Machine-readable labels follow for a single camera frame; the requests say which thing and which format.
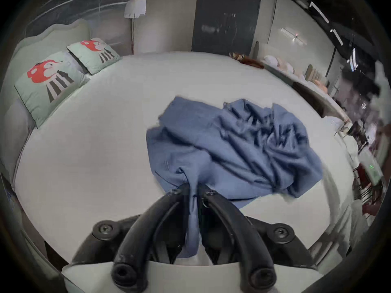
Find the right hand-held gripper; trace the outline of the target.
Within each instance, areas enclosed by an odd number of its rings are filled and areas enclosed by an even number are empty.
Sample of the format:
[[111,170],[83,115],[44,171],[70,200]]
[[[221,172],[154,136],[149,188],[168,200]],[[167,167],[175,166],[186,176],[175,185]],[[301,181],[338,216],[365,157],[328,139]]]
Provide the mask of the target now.
[[359,162],[372,185],[381,184],[385,187],[385,178],[376,158],[370,151],[361,151],[358,155]]

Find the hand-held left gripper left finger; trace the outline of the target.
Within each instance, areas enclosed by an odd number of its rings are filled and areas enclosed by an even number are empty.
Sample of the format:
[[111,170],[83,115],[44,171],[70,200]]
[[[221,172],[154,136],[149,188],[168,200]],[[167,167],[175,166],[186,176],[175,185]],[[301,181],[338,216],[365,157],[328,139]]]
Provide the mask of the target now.
[[111,280],[121,290],[145,290],[147,263],[173,264],[186,243],[189,183],[172,189],[144,213],[97,222],[71,266],[112,262]]

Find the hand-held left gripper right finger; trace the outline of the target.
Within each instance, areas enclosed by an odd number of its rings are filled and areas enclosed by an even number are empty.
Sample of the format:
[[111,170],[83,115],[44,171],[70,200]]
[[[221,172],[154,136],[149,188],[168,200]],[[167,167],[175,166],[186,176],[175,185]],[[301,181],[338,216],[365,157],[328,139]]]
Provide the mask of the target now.
[[275,265],[316,271],[294,229],[245,216],[231,201],[205,184],[198,188],[201,241],[214,265],[239,263],[241,290],[271,290]]

